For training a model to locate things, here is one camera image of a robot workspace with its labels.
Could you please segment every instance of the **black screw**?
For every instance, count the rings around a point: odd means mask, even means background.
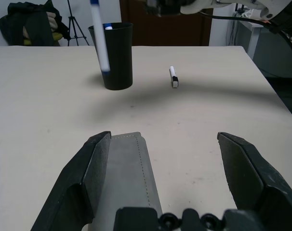
[[[205,214],[200,220],[209,230],[219,230],[221,228],[221,221],[213,214]]]
[[[178,218],[172,213],[163,214],[159,219],[159,224],[165,231],[175,230],[180,225]]]

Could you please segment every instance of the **metal stand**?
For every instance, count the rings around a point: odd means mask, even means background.
[[[87,39],[86,39],[86,36],[84,35],[82,29],[80,28],[80,26],[79,26],[77,20],[75,19],[74,16],[72,16],[72,11],[71,11],[71,6],[70,6],[70,2],[69,2],[69,0],[67,0],[67,2],[68,2],[69,10],[70,10],[70,17],[69,17],[69,35],[70,35],[71,23],[72,23],[73,30],[74,30],[74,38],[71,38],[71,37],[70,37],[70,38],[68,39],[68,46],[69,46],[69,44],[70,44],[70,40],[71,40],[71,39],[76,39],[76,41],[77,41],[77,45],[79,45],[79,42],[78,42],[78,39],[79,39],[79,38],[84,38],[85,41],[86,41],[86,43],[87,43],[87,45],[89,46],[89,43],[88,43],[88,41],[87,41]],[[74,22],[76,23],[76,25],[78,26],[78,28],[79,28],[79,30],[80,30],[80,32],[81,32],[81,34],[82,34],[81,37],[78,37],[78,36],[77,36],[77,32],[76,32],[76,30],[75,30]]]

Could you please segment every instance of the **marker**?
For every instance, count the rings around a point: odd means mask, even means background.
[[[104,23],[103,24],[104,30],[112,30],[112,24],[111,23]]]
[[[110,67],[106,49],[106,38],[100,17],[99,0],[90,0],[90,3],[92,5],[94,38],[96,40],[100,68],[102,73],[108,74]]]
[[[173,88],[178,88],[178,78],[173,66],[170,66],[171,83]]]

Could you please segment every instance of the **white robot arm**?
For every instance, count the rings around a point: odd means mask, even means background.
[[[183,14],[192,14],[202,9],[240,3],[251,9],[262,10],[261,18],[270,20],[282,12],[291,2],[292,0],[195,0],[192,4],[181,6],[180,12]]]
[[[269,21],[274,33],[285,32],[292,37],[292,0],[141,0],[145,1],[149,14],[193,14],[203,9],[224,7],[241,3],[261,11],[261,18]]]

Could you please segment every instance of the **brown door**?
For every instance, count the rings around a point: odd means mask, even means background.
[[[120,0],[121,19],[133,23],[134,46],[208,46],[212,20],[198,14],[157,17],[142,2]]]

